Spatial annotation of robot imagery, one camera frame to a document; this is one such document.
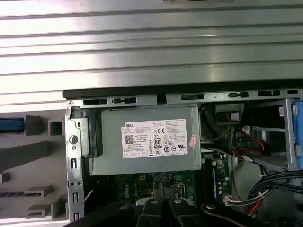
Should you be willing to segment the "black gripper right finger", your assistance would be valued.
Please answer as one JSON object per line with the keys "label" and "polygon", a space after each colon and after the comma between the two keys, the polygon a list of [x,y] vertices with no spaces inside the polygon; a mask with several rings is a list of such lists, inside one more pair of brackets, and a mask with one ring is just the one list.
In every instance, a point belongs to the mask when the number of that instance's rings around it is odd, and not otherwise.
{"label": "black gripper right finger", "polygon": [[202,204],[199,208],[185,199],[172,199],[169,206],[181,227],[301,227],[286,218],[260,220],[221,204]]}

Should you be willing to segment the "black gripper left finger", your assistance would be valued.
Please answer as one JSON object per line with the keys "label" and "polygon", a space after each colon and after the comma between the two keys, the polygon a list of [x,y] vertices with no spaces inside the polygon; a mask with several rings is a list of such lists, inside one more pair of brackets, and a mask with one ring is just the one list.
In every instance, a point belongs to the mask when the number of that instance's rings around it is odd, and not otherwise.
{"label": "black gripper left finger", "polygon": [[163,201],[143,199],[140,205],[115,202],[68,224],[70,227],[161,227]]}

